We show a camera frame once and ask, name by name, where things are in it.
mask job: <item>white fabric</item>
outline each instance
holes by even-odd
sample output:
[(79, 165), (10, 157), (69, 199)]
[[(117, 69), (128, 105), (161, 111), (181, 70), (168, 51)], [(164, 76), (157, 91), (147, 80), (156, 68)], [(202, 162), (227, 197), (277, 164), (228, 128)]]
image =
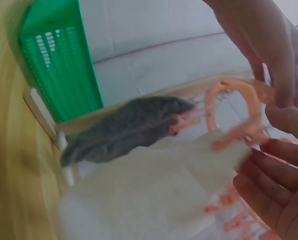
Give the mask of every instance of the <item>white fabric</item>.
[[(274, 0), (298, 26), (298, 0)], [(94, 62), (187, 38), (222, 33), (202, 0), (80, 0)]]
[(226, 34), (174, 42), (95, 65), (104, 106), (249, 67)]
[(205, 226), (203, 208), (232, 168), (249, 154), (234, 142), (210, 144), (223, 133), (161, 149), (137, 148), (71, 187), (59, 205), (63, 240), (189, 240)]

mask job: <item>human hand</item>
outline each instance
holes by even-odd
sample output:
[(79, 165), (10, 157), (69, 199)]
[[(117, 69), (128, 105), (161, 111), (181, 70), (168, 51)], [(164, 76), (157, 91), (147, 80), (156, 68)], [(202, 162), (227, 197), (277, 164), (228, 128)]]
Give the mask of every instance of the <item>human hand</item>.
[(278, 107), (298, 107), (298, 30), (272, 0), (204, 0), (249, 61), (255, 79), (269, 70)]
[[(270, 123), (298, 138), (298, 110), (267, 106)], [(298, 145), (271, 139), (260, 147), (298, 167)], [(282, 239), (298, 240), (298, 169), (253, 149), (233, 184), (255, 213)]]

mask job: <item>wooden surface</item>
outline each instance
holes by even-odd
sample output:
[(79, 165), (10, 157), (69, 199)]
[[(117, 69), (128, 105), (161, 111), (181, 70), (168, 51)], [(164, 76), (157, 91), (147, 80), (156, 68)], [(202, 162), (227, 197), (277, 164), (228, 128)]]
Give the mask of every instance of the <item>wooden surface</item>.
[(59, 152), (27, 107), (17, 48), (30, 0), (0, 0), (0, 240), (56, 240)]
[[(221, 78), (227, 77), (240, 77), (240, 78), (249, 78), (252, 76), (252, 72), (250, 69), (240, 69), (235, 71), (228, 71), (218, 75), (206, 77), (203, 79), (199, 79), (197, 81), (192, 81), (188, 83), (184, 83), (181, 85), (177, 85), (175, 87), (167, 88), (161, 91), (157, 91), (147, 96), (179, 96), (179, 97), (186, 97), (188, 94), (194, 94), (195, 92), (200, 92), (203, 88), (207, 88), (212, 82)], [(90, 128), (93, 124), (99, 121), (104, 116), (111, 114), (117, 108), (121, 107), (125, 102), (120, 104), (116, 104), (110, 107), (106, 107), (100, 109), (98, 111), (94, 111), (83, 115), (81, 117), (75, 118), (73, 120), (64, 122), (56, 126), (57, 132), (63, 132), (66, 136), (79, 133), (83, 130)]]

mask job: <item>white wall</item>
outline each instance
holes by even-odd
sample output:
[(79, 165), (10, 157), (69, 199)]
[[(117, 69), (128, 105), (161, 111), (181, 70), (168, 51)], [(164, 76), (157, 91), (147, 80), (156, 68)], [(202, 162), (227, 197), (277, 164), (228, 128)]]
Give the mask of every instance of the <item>white wall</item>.
[[(298, 25), (298, 0), (274, 0)], [(202, 0), (80, 0), (94, 62), (176, 40), (223, 32)]]

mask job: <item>clothespin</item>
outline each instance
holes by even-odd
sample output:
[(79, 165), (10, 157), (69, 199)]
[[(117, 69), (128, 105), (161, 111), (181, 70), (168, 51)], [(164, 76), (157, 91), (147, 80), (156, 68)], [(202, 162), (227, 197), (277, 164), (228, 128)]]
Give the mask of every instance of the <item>clothespin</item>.
[(194, 117), (192, 119), (187, 119), (186, 116), (182, 116), (182, 115), (178, 115), (178, 114), (175, 114), (173, 117), (178, 120), (178, 124), (169, 127), (169, 132), (171, 134), (177, 133), (178, 131), (180, 131), (182, 129), (186, 129), (186, 128), (189, 128), (189, 127), (192, 127), (194, 125), (201, 123), (200, 117)]
[(249, 228), (252, 224), (256, 223), (254, 219), (250, 221), (246, 220), (246, 218), (250, 215), (249, 213), (250, 210), (245, 210), (239, 213), (237, 216), (235, 216), (223, 225), (224, 230), (226, 232), (230, 232), (239, 228)]
[(273, 230), (268, 229), (264, 234), (259, 236), (259, 240), (281, 240), (281, 238)]
[[(244, 140), (249, 146), (263, 143), (267, 139), (267, 137), (265, 137), (265, 135), (261, 133), (264, 127), (259, 126), (260, 119), (261, 115), (257, 114), (248, 118), (240, 125), (233, 127), (221, 139), (216, 140), (212, 144), (212, 149), (218, 151), (226, 148), (234, 140)], [(247, 135), (246, 131), (253, 132), (253, 134), (249, 136), (251, 137), (251, 139), (245, 138)]]
[(244, 227), (237, 240), (255, 240), (255, 232), (251, 232), (251, 225)]
[(224, 184), (225, 192), (219, 195), (219, 199), (207, 207), (205, 207), (205, 213), (218, 213), (228, 209), (238, 202), (241, 197), (236, 188), (232, 185), (232, 179), (228, 179)]

